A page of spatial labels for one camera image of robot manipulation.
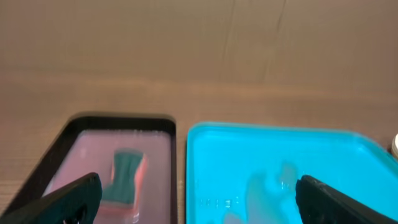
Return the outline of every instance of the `black object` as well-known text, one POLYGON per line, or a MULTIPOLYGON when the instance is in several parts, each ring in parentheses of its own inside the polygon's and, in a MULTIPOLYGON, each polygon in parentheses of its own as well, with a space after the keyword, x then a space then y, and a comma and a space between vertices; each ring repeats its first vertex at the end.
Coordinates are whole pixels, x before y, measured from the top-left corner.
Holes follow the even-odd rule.
POLYGON ((1 224, 92 224, 100 206, 101 181, 96 173, 76 181, 0 218, 1 224))
POLYGON ((86 130, 131 130, 164 131, 171 142, 171 192, 170 223, 177 223, 177 155, 175 145, 175 123, 170 116, 159 114, 109 114, 82 113, 67 123, 56 140, 42 158, 40 164, 27 179, 14 200, 6 208, 3 216, 27 205, 43 196, 43 193, 58 171, 65 156, 77 137, 86 130))
POLYGON ((303 224, 398 224, 309 175, 296 183, 296 203, 303 224))

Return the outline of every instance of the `green object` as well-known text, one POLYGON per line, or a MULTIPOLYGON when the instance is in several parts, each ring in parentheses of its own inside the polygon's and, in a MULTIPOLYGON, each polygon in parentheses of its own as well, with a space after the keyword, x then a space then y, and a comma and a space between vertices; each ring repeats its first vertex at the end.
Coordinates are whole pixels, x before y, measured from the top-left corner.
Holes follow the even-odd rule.
POLYGON ((120 149, 114 154, 113 183, 105 187, 102 201, 134 204, 134 177, 144 154, 132 149, 120 149))

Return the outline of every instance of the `brown surface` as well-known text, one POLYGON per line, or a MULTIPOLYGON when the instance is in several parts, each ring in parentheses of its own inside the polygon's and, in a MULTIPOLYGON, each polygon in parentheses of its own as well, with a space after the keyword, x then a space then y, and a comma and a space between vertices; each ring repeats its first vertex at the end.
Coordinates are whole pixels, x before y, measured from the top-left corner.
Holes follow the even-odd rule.
POLYGON ((81 111, 398 132, 398 1, 0 1, 0 210, 81 111))

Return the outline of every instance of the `pink surface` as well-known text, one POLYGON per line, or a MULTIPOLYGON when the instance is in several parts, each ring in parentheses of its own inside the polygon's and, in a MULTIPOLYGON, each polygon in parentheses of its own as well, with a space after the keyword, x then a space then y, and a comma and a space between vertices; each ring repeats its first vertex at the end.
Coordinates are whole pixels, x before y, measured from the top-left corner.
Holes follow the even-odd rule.
MULTIPOLYGON (((96 172, 102 187, 111 182, 114 152, 120 148, 137 149, 145 154, 146 173, 139 195, 138 223, 170 223, 170 136, 163 132, 85 131, 80 134, 68 156, 47 187, 53 192, 73 180, 96 172)), ((102 215, 98 212, 94 224, 131 223, 132 217, 102 215)))

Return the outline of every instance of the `tray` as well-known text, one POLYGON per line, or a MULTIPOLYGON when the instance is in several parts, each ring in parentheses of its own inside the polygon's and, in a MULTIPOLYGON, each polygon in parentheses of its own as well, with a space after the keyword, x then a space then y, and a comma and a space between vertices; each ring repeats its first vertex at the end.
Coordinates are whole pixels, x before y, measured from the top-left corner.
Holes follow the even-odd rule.
POLYGON ((270 223, 302 223, 294 183, 304 174, 398 220, 398 164, 358 133, 200 123, 188 134, 186 173, 187 224, 253 223, 249 189, 270 223))
MULTIPOLYGON (((148 157, 142 190, 144 193, 140 199, 140 205, 143 208, 140 208, 138 224, 177 223, 175 123, 166 116, 145 114, 96 113, 90 115, 85 113, 71 119, 3 215, 62 187, 79 178, 80 175, 84 175, 85 172, 97 172, 103 185, 109 182, 110 177, 103 175, 104 170, 101 166, 106 166, 105 171, 109 169, 110 173, 113 153, 106 152, 107 149, 104 148, 111 145, 138 147, 148 157), (109 133, 119 137, 114 142, 110 142, 107 140, 107 138, 112 138, 109 133), (109 154, 109 162, 106 161, 101 166, 96 164, 97 159, 107 154, 109 154), (85 164, 84 157, 91 158, 91 162, 94 163, 85 164)), ((102 221, 98 221, 97 218, 95 223, 121 221, 115 221, 114 218, 108 220, 102 218, 102 221)))

